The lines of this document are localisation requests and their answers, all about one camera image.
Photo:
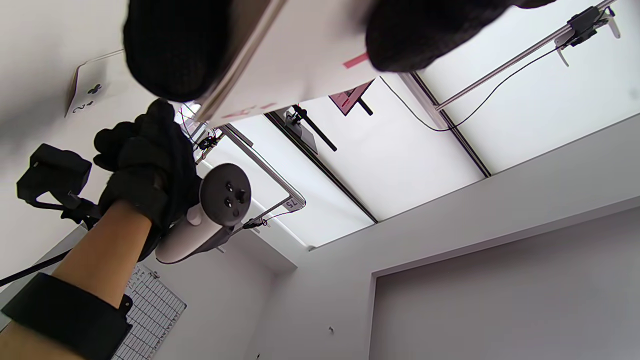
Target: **metal rod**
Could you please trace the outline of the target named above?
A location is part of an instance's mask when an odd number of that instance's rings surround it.
[[[245,224],[249,224],[252,222],[256,222],[256,220],[260,220],[262,221],[262,218],[265,217],[265,215],[267,215],[268,213],[272,212],[273,210],[279,208],[280,206],[282,206],[282,204],[284,204],[285,202],[289,201],[293,199],[293,196],[288,196],[286,199],[284,199],[283,201],[280,201],[278,204],[275,204],[274,206],[271,206],[269,209],[263,211],[260,215],[256,216],[255,218],[251,219],[250,221],[247,221]],[[242,230],[243,227],[238,227],[237,229],[234,230],[233,233],[231,233],[230,236],[233,236],[235,234],[238,233],[238,231]]]
[[[300,194],[296,189],[291,186],[278,172],[273,170],[271,166],[269,166],[266,162],[264,162],[259,156],[257,156],[253,149],[247,146],[242,139],[236,135],[239,131],[236,129],[235,131],[231,130],[230,125],[223,125],[219,127],[220,131],[224,135],[226,135],[234,144],[236,144],[251,160],[253,160],[258,166],[263,169],[276,183],[278,183],[293,199],[297,200],[303,207],[307,204],[307,201],[302,194]]]
[[[227,127],[227,129],[229,129],[230,131],[232,131],[234,135],[236,135],[237,137],[239,137],[239,138],[240,138],[240,140],[244,141],[244,143],[245,143],[246,145],[248,145],[249,147],[253,147],[253,142],[252,142],[251,140],[249,140],[249,138],[248,138],[248,137],[246,137],[244,134],[242,134],[242,133],[240,132],[240,130],[236,129],[236,127],[235,127],[235,126],[233,126],[233,125],[231,125],[231,124],[227,124],[227,125],[225,125],[225,126]]]
[[[280,132],[286,136],[289,141],[291,141],[297,148],[302,152],[309,161],[311,161],[323,174],[331,180],[331,182],[342,191],[344,195],[346,195],[349,200],[353,202],[358,208],[365,214],[374,224],[378,223],[378,220],[375,216],[367,209],[366,206],[356,197],[356,195],[352,194],[351,191],[340,181],[340,179],[333,174],[333,172],[320,160],[316,154],[314,154],[306,145],[299,142],[298,137],[292,133],[292,131],[285,126],[284,120],[280,116],[277,111],[272,111],[270,113],[264,114],[264,116],[271,121],[271,123],[277,127]]]
[[[410,72],[408,74],[400,74],[400,78],[402,79],[402,81],[404,81],[404,83],[406,85],[416,85],[416,86],[418,86],[418,88],[420,89],[421,93],[417,93],[416,94],[416,92],[413,91],[413,87],[410,87],[410,89],[409,89],[414,94],[414,96],[416,96],[416,97],[426,96],[427,100],[431,104],[437,104],[438,103],[438,99],[435,97],[435,95],[433,95],[433,92],[431,92],[431,90],[427,87],[427,84],[424,83],[422,78],[416,72]],[[476,151],[471,146],[471,144],[467,141],[467,139],[462,134],[460,129],[458,129],[457,127],[454,126],[455,123],[450,118],[449,114],[447,114],[446,110],[440,110],[438,113],[440,114],[442,119],[447,124],[447,127],[451,128],[451,134],[456,138],[456,140],[462,146],[462,148],[465,150],[467,155],[469,155],[469,158],[471,158],[471,160],[476,164],[476,166],[478,167],[480,172],[482,172],[484,177],[490,177],[491,176],[491,172],[486,167],[486,165],[484,164],[482,159],[477,155]]]
[[[613,4],[615,1],[616,0],[604,0],[600,4],[598,4],[596,7],[598,8],[598,10],[603,11],[607,6]],[[484,84],[485,82],[491,80],[491,78],[493,78],[497,74],[500,74],[501,72],[505,71],[506,69],[508,69],[508,68],[512,67],[513,65],[517,64],[520,60],[523,60],[524,58],[528,57],[529,55],[531,55],[531,54],[535,53],[536,51],[540,50],[544,45],[547,45],[549,42],[554,41],[557,37],[559,37],[560,35],[566,33],[569,30],[571,30],[571,26],[569,26],[568,24],[564,25],[562,28],[556,30],[551,35],[549,35],[546,38],[540,40],[539,42],[537,42],[532,47],[530,47],[530,48],[526,49],[525,51],[523,51],[522,53],[516,55],[513,59],[511,59],[511,60],[507,61],[506,63],[502,64],[500,67],[496,68],[494,71],[491,71],[489,74],[485,75],[482,79],[480,79],[480,80],[476,81],[475,83],[467,86],[464,90],[462,90],[461,92],[458,92],[456,95],[453,95],[452,97],[448,98],[443,103],[438,104],[438,106],[435,107],[436,111],[440,111],[440,110],[444,109],[446,106],[450,105],[452,102],[458,100],[459,98],[463,97],[464,95],[467,95],[469,92],[471,92],[475,88],[477,88],[480,85]]]

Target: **black glove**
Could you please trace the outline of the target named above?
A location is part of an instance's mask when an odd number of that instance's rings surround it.
[[[193,148],[173,117],[173,106],[158,99],[135,122],[103,129],[93,141],[100,153],[93,162],[113,172],[98,202],[100,213],[122,199],[152,221],[140,260],[199,202]]]

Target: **ceiling light panel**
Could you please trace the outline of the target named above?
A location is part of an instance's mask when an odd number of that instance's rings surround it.
[[[418,117],[429,119],[396,75],[385,79]],[[316,135],[319,157],[378,220],[483,178],[452,134],[422,125],[380,79],[362,99],[372,116],[356,105],[345,117],[329,97],[300,106],[338,148],[333,152]]]
[[[422,72],[444,101],[566,24],[586,0],[562,0],[533,10],[510,8],[478,36]],[[496,173],[640,112],[640,3],[611,5],[622,38],[608,26],[563,54],[532,64],[506,81],[464,125],[462,133]],[[542,50],[446,107],[454,122],[468,116],[508,75]]]

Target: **black cable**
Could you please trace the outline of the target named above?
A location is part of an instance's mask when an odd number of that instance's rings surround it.
[[[180,109],[179,112],[180,112],[180,115],[182,115],[182,125],[184,126],[184,132],[187,133],[187,136],[189,137],[189,139],[191,139],[191,142],[196,144],[196,140],[194,140],[191,137],[191,134],[189,134],[189,129],[187,129],[187,123],[184,121],[184,114],[182,113],[182,109]]]
[[[389,90],[391,90],[392,93],[394,93],[394,95],[404,104],[404,107],[407,108],[407,110],[409,110],[411,112],[411,114],[420,122],[422,123],[422,125],[428,127],[430,130],[433,131],[437,131],[439,133],[443,133],[445,131],[451,131],[453,129],[456,129],[458,126],[462,125],[465,123],[465,121],[467,121],[468,119],[470,119],[472,116],[474,116],[474,114],[480,110],[480,108],[482,108],[482,106],[487,102],[487,100],[489,100],[489,98],[495,93],[496,90],[498,90],[498,88],[504,84],[507,80],[511,79],[511,77],[513,77],[515,74],[518,74],[520,71],[523,71],[526,67],[528,67],[529,65],[535,63],[536,61],[544,58],[545,56],[554,53],[556,50],[558,49],[558,47],[554,48],[553,50],[542,54],[541,56],[531,60],[529,63],[527,63],[527,65],[524,65],[523,67],[519,68],[518,70],[516,70],[514,73],[512,73],[511,75],[507,76],[504,80],[502,80],[495,88],[493,88],[493,91],[491,91],[491,93],[489,93],[489,95],[484,99],[484,101],[478,105],[478,107],[471,113],[469,114],[469,116],[467,116],[464,120],[462,120],[461,122],[457,123],[456,125],[453,125],[451,127],[448,127],[447,129],[436,129],[434,127],[431,127],[427,124],[424,123],[424,121],[422,121],[422,119],[420,119],[418,117],[418,115],[416,115],[413,110],[411,110],[411,108],[407,105],[407,103],[400,97],[400,95],[398,95],[393,88],[391,88],[391,86],[389,86],[389,84],[385,81],[385,79],[383,77],[380,77],[380,79],[382,80],[382,82],[389,88]]]
[[[279,216],[282,216],[282,215],[286,215],[286,214],[295,213],[297,210],[300,210],[300,209],[296,209],[296,210],[292,210],[292,211],[287,211],[286,213],[280,213],[280,214],[277,214],[277,215],[273,215],[273,216],[272,216],[272,217],[270,217],[270,218],[262,219],[262,225],[266,226],[266,225],[267,225],[267,221],[271,220],[272,218],[276,218],[276,217],[279,217]]]
[[[397,97],[397,98],[398,98],[398,99],[399,99],[399,100],[404,104],[404,107],[406,107],[406,108],[407,108],[407,110],[409,110],[409,111],[411,112],[411,114],[412,114],[412,115],[413,115],[413,116],[414,116],[414,117],[415,117],[415,118],[416,118],[420,123],[422,123],[422,125],[424,125],[424,126],[428,127],[430,130],[437,131],[437,132],[439,132],[439,133],[443,133],[443,132],[445,132],[445,131],[450,131],[450,130],[456,129],[458,126],[460,126],[460,125],[464,124],[464,123],[465,123],[465,121],[467,121],[469,118],[471,118],[471,117],[472,117],[472,116],[473,116],[473,115],[474,115],[478,110],[480,110],[480,108],[481,108],[481,107],[482,107],[482,106],[487,102],[487,100],[489,100],[489,98],[493,95],[493,93],[495,93],[495,91],[496,91],[496,90],[498,90],[498,88],[499,88],[502,84],[504,84],[507,80],[511,79],[511,77],[513,77],[515,74],[518,74],[520,71],[523,71],[526,67],[528,67],[529,65],[531,65],[531,64],[533,64],[533,63],[535,63],[536,61],[538,61],[538,60],[540,60],[540,59],[544,58],[545,56],[550,55],[550,54],[552,54],[552,53],[556,52],[558,49],[561,49],[561,48],[564,48],[564,47],[566,47],[566,46],[569,46],[569,45],[571,44],[571,41],[572,41],[572,40],[575,40],[575,38],[579,38],[579,37],[581,37],[582,35],[584,35],[585,33],[587,33],[588,31],[591,31],[591,30],[593,29],[593,26],[596,26],[596,25],[597,25],[597,24],[602,20],[602,18],[604,17],[604,15],[605,15],[606,11],[609,11],[609,15],[611,15],[611,16],[615,16],[615,14],[614,14],[614,12],[613,12],[613,9],[611,9],[611,7],[610,7],[610,6],[607,6],[606,8],[604,8],[604,9],[602,10],[602,12],[600,13],[600,16],[596,19],[596,21],[594,21],[594,22],[593,22],[593,24],[591,25],[591,27],[590,27],[590,28],[588,28],[587,30],[583,31],[582,33],[580,33],[580,34],[578,34],[578,35],[576,35],[576,36],[574,36],[574,37],[571,37],[571,39],[567,40],[564,44],[562,44],[562,45],[560,45],[560,46],[556,46],[553,50],[551,50],[551,51],[549,51],[549,52],[547,52],[547,53],[545,53],[545,54],[542,54],[541,56],[539,56],[539,57],[537,57],[537,58],[535,58],[535,59],[531,60],[530,62],[528,62],[528,63],[527,63],[526,65],[524,65],[523,67],[521,67],[521,68],[519,68],[518,70],[516,70],[516,71],[515,71],[514,73],[512,73],[511,75],[507,76],[507,77],[506,77],[504,80],[502,80],[498,85],[496,85],[496,87],[495,87],[495,88],[493,88],[493,90],[492,90],[492,91],[489,93],[489,95],[484,99],[484,101],[483,101],[483,102],[481,102],[481,103],[480,103],[480,105],[478,105],[478,107],[477,107],[477,108],[476,108],[476,109],[475,109],[471,114],[469,114],[469,116],[467,116],[464,120],[462,120],[461,122],[457,123],[456,125],[453,125],[453,126],[451,126],[451,127],[448,127],[447,129],[435,129],[435,128],[433,128],[433,127],[431,127],[431,126],[429,126],[429,125],[425,124],[425,123],[424,123],[424,121],[422,121],[422,119],[420,119],[420,118],[418,117],[418,115],[416,115],[416,114],[413,112],[413,110],[411,110],[411,108],[410,108],[410,107],[406,104],[406,102],[405,102],[405,101],[400,97],[400,95],[398,95],[398,94],[397,94],[397,92],[395,92],[395,91],[394,91],[394,89],[393,89],[393,88],[391,88],[391,86],[389,86],[389,84],[387,83],[387,81],[385,81],[385,79],[384,79],[382,76],[380,76],[380,79],[381,79],[381,80],[382,80],[382,82],[383,82],[383,83],[384,83],[384,84],[389,88],[389,90],[391,90],[391,92],[392,92],[392,93],[394,93],[394,95],[395,95],[395,96],[396,96],[396,97]]]
[[[7,285],[13,281],[16,281],[17,279],[20,279],[21,277],[25,277],[27,275],[31,275],[34,272],[40,271],[48,266],[51,266],[55,263],[60,262],[62,259],[65,258],[65,256],[69,253],[69,251],[71,250],[67,250],[65,252],[63,252],[62,254],[56,255],[51,259],[45,260],[41,263],[37,263],[29,268],[24,269],[23,271],[17,272],[13,275],[10,275],[8,277],[5,277],[4,279],[0,280],[0,288],[2,288],[4,285]]]

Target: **white wall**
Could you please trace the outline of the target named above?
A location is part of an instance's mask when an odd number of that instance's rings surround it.
[[[244,356],[269,297],[273,273],[234,244],[174,265],[145,264],[187,303],[154,360],[236,360]]]
[[[273,290],[246,359],[367,359],[374,276],[640,205],[639,133],[636,116],[309,252]]]
[[[31,266],[77,226],[61,220],[59,211],[32,208],[16,197],[15,183],[27,170],[31,153],[46,142],[92,160],[97,153],[93,137],[99,130],[135,119],[153,100],[150,93],[135,90],[65,118],[61,97],[35,102],[18,117],[0,123],[0,277]],[[81,196],[97,202],[108,177],[106,171],[92,167]]]
[[[378,278],[370,359],[637,358],[639,217]]]

